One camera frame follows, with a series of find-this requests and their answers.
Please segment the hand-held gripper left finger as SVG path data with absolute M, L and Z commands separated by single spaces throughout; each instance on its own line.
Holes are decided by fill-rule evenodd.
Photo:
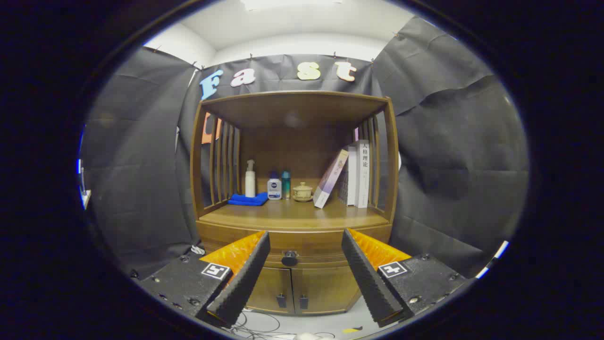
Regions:
M 193 251 L 181 255 L 140 285 L 182 314 L 216 327 L 233 327 L 269 251 L 269 233 L 259 231 L 205 256 Z

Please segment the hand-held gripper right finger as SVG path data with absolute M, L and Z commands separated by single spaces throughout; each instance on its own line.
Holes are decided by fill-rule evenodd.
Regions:
M 342 250 L 380 327 L 422 314 L 470 282 L 431 254 L 410 256 L 353 229 L 344 230 Z

